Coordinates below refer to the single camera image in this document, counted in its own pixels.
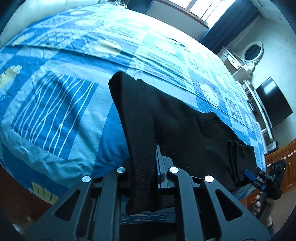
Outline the black pants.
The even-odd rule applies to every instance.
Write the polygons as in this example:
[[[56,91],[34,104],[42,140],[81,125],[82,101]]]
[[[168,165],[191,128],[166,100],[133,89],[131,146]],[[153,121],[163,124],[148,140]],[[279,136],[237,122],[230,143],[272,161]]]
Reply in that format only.
[[[201,113],[181,100],[119,71],[109,80],[131,162],[131,194],[126,213],[157,211],[156,150],[198,178],[213,176],[228,191],[247,184],[253,172],[253,146],[244,144],[213,112]]]

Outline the wooden cabinet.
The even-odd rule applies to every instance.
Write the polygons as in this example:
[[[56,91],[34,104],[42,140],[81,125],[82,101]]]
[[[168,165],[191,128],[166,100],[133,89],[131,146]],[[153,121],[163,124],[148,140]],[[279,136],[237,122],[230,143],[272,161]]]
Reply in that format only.
[[[283,193],[295,188],[295,139],[265,156],[266,172],[277,175]]]

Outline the white tv stand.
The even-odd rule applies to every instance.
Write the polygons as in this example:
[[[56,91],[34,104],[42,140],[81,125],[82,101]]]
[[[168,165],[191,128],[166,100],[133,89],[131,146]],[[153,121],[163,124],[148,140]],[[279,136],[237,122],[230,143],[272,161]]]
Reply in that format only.
[[[267,111],[249,80],[243,80],[242,88],[245,92],[247,101],[251,103],[258,128],[261,132],[264,154],[268,155],[277,149],[276,140],[274,139],[272,128],[273,125],[267,114]]]

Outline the black flat television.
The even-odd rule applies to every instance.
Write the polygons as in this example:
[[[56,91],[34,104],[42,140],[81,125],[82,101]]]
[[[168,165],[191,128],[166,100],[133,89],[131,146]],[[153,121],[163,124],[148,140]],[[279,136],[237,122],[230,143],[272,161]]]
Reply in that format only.
[[[267,112],[272,127],[277,126],[293,113],[287,99],[271,77],[256,88],[256,93]]]

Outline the white dressing table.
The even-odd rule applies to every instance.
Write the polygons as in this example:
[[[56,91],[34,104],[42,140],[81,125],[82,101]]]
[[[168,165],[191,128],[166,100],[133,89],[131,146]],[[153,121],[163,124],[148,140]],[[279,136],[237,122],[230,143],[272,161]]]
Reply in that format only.
[[[251,79],[251,68],[236,53],[231,53],[228,48],[222,47],[217,56],[224,63],[233,78],[240,84]]]

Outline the blue patterned bed sheet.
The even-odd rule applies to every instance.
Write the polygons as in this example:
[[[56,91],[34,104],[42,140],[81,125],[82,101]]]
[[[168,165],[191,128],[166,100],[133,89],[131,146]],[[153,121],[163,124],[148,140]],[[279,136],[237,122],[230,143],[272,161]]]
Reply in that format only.
[[[112,4],[44,17],[1,46],[1,180],[14,221],[37,216],[76,181],[128,156],[108,81],[118,71],[214,112],[265,169],[263,142],[223,62],[182,31]],[[27,208],[27,215],[21,210]]]

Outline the white oval vanity mirror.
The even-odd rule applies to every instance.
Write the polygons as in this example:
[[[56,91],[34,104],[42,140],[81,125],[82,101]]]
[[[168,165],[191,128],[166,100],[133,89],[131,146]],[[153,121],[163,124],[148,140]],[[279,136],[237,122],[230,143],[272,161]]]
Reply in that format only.
[[[248,44],[242,51],[244,63],[253,71],[263,55],[263,44],[260,41]]]

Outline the right blue curtain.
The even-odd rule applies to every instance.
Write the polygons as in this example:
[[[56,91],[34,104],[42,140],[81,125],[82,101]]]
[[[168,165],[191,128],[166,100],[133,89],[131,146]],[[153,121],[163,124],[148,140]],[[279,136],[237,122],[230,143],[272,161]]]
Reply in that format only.
[[[198,42],[218,54],[222,47],[231,43],[259,15],[253,2],[235,1]]]

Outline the blue curtain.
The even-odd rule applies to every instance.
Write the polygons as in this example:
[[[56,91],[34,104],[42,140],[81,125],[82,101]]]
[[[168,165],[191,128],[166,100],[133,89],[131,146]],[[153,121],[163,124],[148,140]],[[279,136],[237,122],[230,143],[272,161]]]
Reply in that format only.
[[[147,14],[154,0],[129,0],[127,8],[138,13]]]
[[[259,15],[253,2],[235,1],[198,42],[218,54],[222,47],[231,43]]]

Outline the left blue curtain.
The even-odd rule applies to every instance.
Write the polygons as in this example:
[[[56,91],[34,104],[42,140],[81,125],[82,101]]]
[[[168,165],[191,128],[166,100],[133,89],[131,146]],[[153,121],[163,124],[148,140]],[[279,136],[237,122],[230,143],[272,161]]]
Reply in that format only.
[[[127,8],[138,13],[147,14],[154,0],[129,0]]]

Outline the white tufted leather headboard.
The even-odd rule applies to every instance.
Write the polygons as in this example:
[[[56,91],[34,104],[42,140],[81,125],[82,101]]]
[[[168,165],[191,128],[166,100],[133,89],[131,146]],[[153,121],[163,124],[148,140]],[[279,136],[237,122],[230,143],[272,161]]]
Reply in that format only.
[[[1,46],[44,17],[97,3],[98,1],[1,1]]]

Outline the window with white frame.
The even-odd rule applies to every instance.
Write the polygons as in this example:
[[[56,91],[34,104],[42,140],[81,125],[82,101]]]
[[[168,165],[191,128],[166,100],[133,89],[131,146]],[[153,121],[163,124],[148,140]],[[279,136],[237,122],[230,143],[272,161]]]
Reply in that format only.
[[[236,0],[169,0],[165,2],[210,28]]]

